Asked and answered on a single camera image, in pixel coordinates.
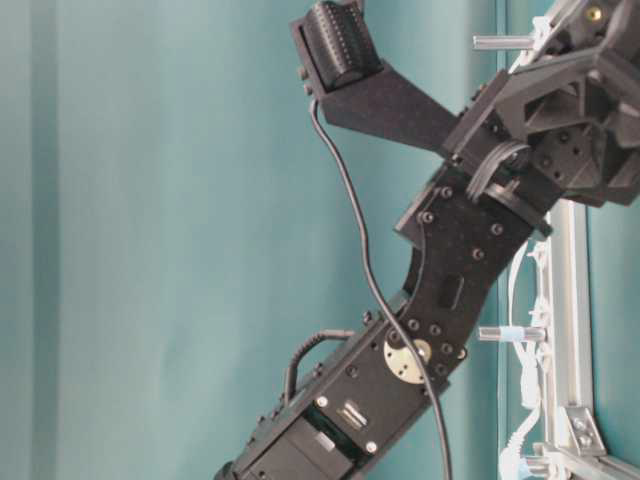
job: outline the black robotic arm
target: black robotic arm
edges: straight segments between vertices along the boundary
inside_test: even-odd
[[[357,2],[320,2],[292,24],[329,123],[444,159],[396,225],[413,255],[391,303],[439,393],[498,275],[532,232],[551,233],[549,209],[640,192],[640,2],[598,5],[576,1],[529,65],[499,72],[460,116],[379,59]],[[260,417],[216,480],[364,475],[431,405],[424,380],[388,316],[372,313]]]

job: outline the circular servo hub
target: circular servo hub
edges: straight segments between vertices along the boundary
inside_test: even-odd
[[[418,349],[418,353],[424,359],[425,363],[431,358],[431,345],[424,340],[415,340],[413,342]],[[397,378],[403,382],[419,385],[424,382],[416,361],[413,359],[411,352],[407,347],[395,349],[384,343],[384,360],[387,367]]]

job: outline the fabric curtain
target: fabric curtain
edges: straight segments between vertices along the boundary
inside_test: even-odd
[[[374,308],[295,74],[310,2],[2,4],[0,477],[210,478],[296,345]],[[495,73],[471,50],[495,0],[367,8],[380,54],[452,111]],[[391,295],[409,263],[392,227],[440,160],[331,133]],[[443,397],[456,478],[496,477],[496,366],[472,341]],[[440,478],[432,415],[371,478]]]

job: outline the black wire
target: black wire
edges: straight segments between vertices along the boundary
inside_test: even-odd
[[[351,330],[322,330],[321,332],[316,333],[312,337],[310,337],[306,342],[304,342],[296,353],[293,354],[291,361],[289,362],[289,366],[284,375],[284,406],[289,406],[291,400],[296,394],[296,384],[298,383],[298,366],[300,365],[300,361],[304,358],[304,356],[309,353],[313,348],[317,345],[321,344],[326,340],[348,340],[354,335],[354,332]]]
[[[382,312],[385,317],[389,320],[393,328],[398,332],[400,338],[406,345],[406,347],[411,352],[414,361],[418,365],[418,369],[420,370],[420,374],[424,380],[424,385],[426,387],[426,393],[428,393],[431,398],[431,403],[433,405],[433,412],[435,414],[436,425],[438,427],[438,435],[440,437],[440,448],[442,450],[442,463],[444,469],[444,479],[452,480],[453,476],[451,473],[451,452],[449,450],[449,438],[447,435],[447,427],[444,422],[444,417],[442,415],[442,407],[440,406],[440,399],[436,392],[433,389],[433,385],[431,384],[431,379],[427,373],[427,369],[422,361],[422,357],[418,353],[418,350],[415,347],[415,344],[405,332],[400,322],[395,317],[389,304],[385,300],[382,292],[380,291],[380,287],[378,286],[378,282],[373,274],[371,269],[371,259],[369,256],[369,233],[367,231],[367,224],[364,220],[364,215],[362,213],[362,208],[360,207],[360,202],[358,201],[358,196],[356,194],[355,188],[353,186],[353,182],[351,181],[351,176],[349,175],[349,171],[347,170],[347,166],[340,155],[338,147],[333,143],[331,137],[327,134],[327,132],[322,128],[318,120],[318,100],[313,99],[311,104],[309,105],[309,113],[311,115],[311,121],[313,122],[313,128],[316,133],[320,136],[322,141],[325,143],[333,158],[338,165],[338,169],[340,170],[340,175],[342,176],[342,181],[347,189],[347,194],[349,195],[349,200],[351,201],[351,206],[353,207],[353,213],[355,214],[356,221],[358,222],[358,230],[360,232],[360,244],[362,250],[362,263],[364,265],[364,272],[367,277],[367,283],[369,284],[369,288],[371,289],[371,293],[375,297],[376,301],[380,305]]]

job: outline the bolt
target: bolt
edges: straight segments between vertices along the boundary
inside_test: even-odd
[[[367,325],[369,325],[371,323],[371,320],[373,320],[373,315],[371,314],[371,312],[369,310],[367,310],[362,315],[362,323],[364,323],[364,325],[367,326]]]
[[[585,15],[587,16],[587,20],[594,23],[599,22],[603,17],[602,9],[600,7],[588,8]]]
[[[433,223],[434,220],[435,220],[435,216],[431,212],[422,212],[420,214],[420,216],[418,217],[418,221],[420,223],[424,223],[424,224],[427,224],[427,225],[429,223]]]
[[[493,225],[491,225],[491,233],[496,237],[499,237],[504,233],[504,227],[501,223],[494,223]]]
[[[389,331],[389,341],[391,343],[397,343],[400,341],[400,335],[395,330]]]
[[[413,332],[417,332],[418,330],[420,330],[420,322],[417,321],[415,318],[412,318],[411,320],[409,320],[407,322],[407,326],[409,327],[409,330]]]
[[[484,251],[481,250],[480,248],[474,248],[473,252],[471,252],[471,256],[473,257],[474,260],[480,261],[484,258]]]
[[[437,324],[433,324],[429,327],[429,333],[431,335],[433,335],[434,337],[437,337],[438,335],[440,335],[442,333],[442,328],[440,328],[440,325]]]
[[[573,428],[575,428],[579,432],[584,432],[587,429],[587,424],[584,423],[579,418],[574,418],[573,422],[571,422],[571,423],[573,423]]]
[[[589,435],[580,435],[580,445],[589,448],[593,445],[593,439]]]
[[[302,81],[309,78],[309,72],[307,72],[307,69],[304,68],[302,65],[298,67],[298,77],[300,77],[300,80]]]
[[[436,373],[441,377],[444,377],[448,372],[449,370],[443,364],[439,363],[436,365]]]
[[[567,143],[570,139],[571,135],[569,135],[569,132],[562,131],[558,134],[558,140],[560,140],[560,143]]]
[[[359,373],[359,372],[358,372],[358,368],[357,368],[356,366],[354,366],[354,365],[349,365],[349,366],[347,367],[346,372],[347,372],[347,375],[348,375],[349,377],[351,377],[351,378],[358,378],[358,373]]]

